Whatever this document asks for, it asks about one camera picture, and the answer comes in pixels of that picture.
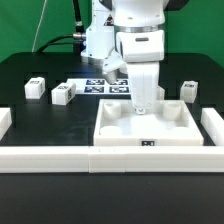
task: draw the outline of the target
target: black table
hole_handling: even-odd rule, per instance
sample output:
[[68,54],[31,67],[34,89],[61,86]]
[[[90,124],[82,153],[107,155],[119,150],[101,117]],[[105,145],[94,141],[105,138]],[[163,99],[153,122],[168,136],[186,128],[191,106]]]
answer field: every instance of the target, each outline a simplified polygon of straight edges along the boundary
[[[0,106],[10,107],[13,118],[0,145],[93,144],[102,96],[79,95],[66,107],[51,104],[51,90],[67,78],[101,78],[100,69],[79,61],[70,53],[19,53],[0,64]],[[47,81],[45,95],[40,101],[25,100],[25,83],[38,76]],[[201,109],[215,107],[223,117],[224,70],[205,55],[167,55],[159,83],[166,89],[166,99],[178,99],[183,81],[189,80],[198,81],[199,90],[195,103],[188,107],[205,145],[213,145],[200,125]],[[4,224],[220,224],[223,206],[223,174],[0,175],[0,223]]]

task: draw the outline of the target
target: white block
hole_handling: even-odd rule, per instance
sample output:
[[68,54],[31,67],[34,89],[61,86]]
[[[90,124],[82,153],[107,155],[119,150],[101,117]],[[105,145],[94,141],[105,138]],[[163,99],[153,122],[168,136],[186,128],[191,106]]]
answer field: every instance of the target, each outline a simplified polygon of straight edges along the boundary
[[198,83],[194,81],[185,81],[180,90],[180,100],[186,103],[194,103],[197,96]]
[[158,86],[157,87],[157,100],[164,100],[165,99],[165,89]]
[[12,124],[10,108],[0,108],[0,140]]
[[75,96],[75,83],[61,83],[51,91],[52,104],[66,105]]
[[45,79],[38,77],[32,78],[25,85],[26,99],[40,99],[45,91]]
[[97,147],[89,153],[89,172],[125,172],[125,153],[112,147]]
[[203,108],[201,124],[217,146],[224,146],[224,120],[214,108]]
[[89,147],[1,147],[0,173],[89,172]]

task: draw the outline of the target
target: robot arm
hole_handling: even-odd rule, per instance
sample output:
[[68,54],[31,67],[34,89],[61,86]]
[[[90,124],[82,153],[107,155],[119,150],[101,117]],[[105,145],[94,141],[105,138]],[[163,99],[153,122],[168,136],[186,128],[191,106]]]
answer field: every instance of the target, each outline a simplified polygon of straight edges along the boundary
[[153,106],[159,78],[159,61],[164,58],[163,10],[169,0],[113,0],[115,50],[105,59],[103,75],[116,80],[117,69],[126,68],[133,107],[144,114]]

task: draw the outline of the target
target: cable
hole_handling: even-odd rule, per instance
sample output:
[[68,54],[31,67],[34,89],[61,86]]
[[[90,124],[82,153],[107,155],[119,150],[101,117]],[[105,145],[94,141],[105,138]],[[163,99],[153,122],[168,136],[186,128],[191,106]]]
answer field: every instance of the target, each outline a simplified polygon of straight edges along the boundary
[[73,8],[75,13],[75,28],[76,32],[84,32],[84,26],[81,19],[81,13],[80,13],[80,7],[79,7],[79,1],[73,0]]
[[74,44],[80,44],[80,42],[69,42],[69,43],[48,43],[44,46],[40,47],[36,52],[42,53],[47,47],[49,46],[55,46],[55,45],[74,45]]
[[44,18],[47,2],[48,2],[48,0],[44,1],[44,5],[43,5],[40,21],[39,21],[39,24],[38,24],[38,27],[37,27],[37,30],[36,30],[36,34],[35,34],[35,38],[34,38],[34,42],[33,42],[32,52],[34,52],[35,47],[36,47],[37,37],[39,35],[39,30],[40,30],[40,27],[42,25],[42,21],[43,21],[43,18]]

